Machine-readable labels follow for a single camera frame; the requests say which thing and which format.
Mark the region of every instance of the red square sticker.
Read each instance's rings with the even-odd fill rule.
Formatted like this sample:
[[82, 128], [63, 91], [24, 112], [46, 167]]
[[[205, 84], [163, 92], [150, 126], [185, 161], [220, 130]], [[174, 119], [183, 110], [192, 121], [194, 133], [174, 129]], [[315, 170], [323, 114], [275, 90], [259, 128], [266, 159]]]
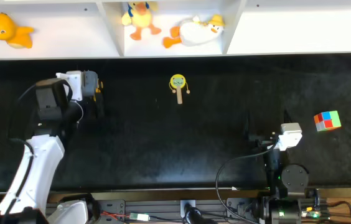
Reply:
[[322, 117], [322, 113], [318, 114], [318, 120], [319, 120], [319, 122], [324, 120], [324, 118]]
[[327, 120], [325, 122], [325, 128], [333, 128], [332, 120]]

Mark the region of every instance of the colorful cube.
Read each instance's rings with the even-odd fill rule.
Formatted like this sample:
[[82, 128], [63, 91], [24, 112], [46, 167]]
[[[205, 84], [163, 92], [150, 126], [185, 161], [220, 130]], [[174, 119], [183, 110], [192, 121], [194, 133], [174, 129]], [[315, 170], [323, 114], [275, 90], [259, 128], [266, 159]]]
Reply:
[[328, 131], [342, 126], [337, 111], [323, 112], [314, 116], [317, 131]]

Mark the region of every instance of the duck beak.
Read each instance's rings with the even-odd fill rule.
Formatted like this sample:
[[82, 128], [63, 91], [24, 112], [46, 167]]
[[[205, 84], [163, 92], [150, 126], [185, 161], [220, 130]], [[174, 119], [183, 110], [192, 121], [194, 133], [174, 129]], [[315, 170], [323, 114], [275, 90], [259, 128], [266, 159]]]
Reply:
[[138, 14], [145, 15], [145, 13], [146, 13], [145, 3], [144, 2], [138, 3], [136, 5], [136, 10], [137, 10]]

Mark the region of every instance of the plush toy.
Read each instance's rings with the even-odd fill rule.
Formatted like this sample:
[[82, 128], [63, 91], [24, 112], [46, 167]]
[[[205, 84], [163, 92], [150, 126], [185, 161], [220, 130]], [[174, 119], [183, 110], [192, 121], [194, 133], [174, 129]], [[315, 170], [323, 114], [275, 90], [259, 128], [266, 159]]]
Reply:
[[0, 13], [0, 40], [5, 40], [8, 45], [16, 49], [32, 48], [30, 33], [31, 27], [19, 27], [5, 13]]
[[183, 75], [177, 74], [173, 75], [169, 82], [169, 87], [173, 93], [177, 93], [177, 102], [178, 104], [182, 104], [182, 93], [181, 89], [187, 86], [187, 94], [190, 94], [187, 80]]
[[152, 23], [151, 10], [157, 10], [156, 2], [129, 2], [128, 11], [121, 18], [124, 26], [132, 24], [136, 27], [136, 32], [131, 34], [133, 40], [141, 40], [141, 32], [145, 28], [150, 28], [153, 35], [160, 34], [161, 29]]
[[198, 16], [193, 19], [182, 21], [180, 26], [173, 27], [170, 30], [171, 37], [163, 39], [165, 48], [170, 48], [174, 44], [184, 44], [191, 47], [210, 42], [221, 35], [224, 31], [223, 18], [220, 15], [214, 15], [208, 23], [201, 22]]

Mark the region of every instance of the black table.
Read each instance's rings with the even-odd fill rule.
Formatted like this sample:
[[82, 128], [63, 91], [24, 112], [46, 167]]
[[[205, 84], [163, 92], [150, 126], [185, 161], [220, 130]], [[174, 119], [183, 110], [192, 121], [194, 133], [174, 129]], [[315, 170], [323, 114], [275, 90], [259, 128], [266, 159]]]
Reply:
[[[226, 160], [255, 151], [243, 139], [247, 111], [257, 133], [278, 131], [287, 110], [303, 138], [288, 151], [312, 187], [351, 187], [351, 54], [219, 58], [0, 62], [0, 192], [11, 184], [21, 146], [6, 141], [13, 101], [55, 72], [94, 70], [105, 84], [106, 118], [80, 124], [56, 171], [54, 191], [213, 187]], [[178, 105], [168, 83], [191, 90]], [[30, 96], [12, 130], [24, 138]], [[313, 116], [337, 110], [342, 128], [317, 133]], [[223, 171], [221, 186], [266, 187], [262, 158]]]

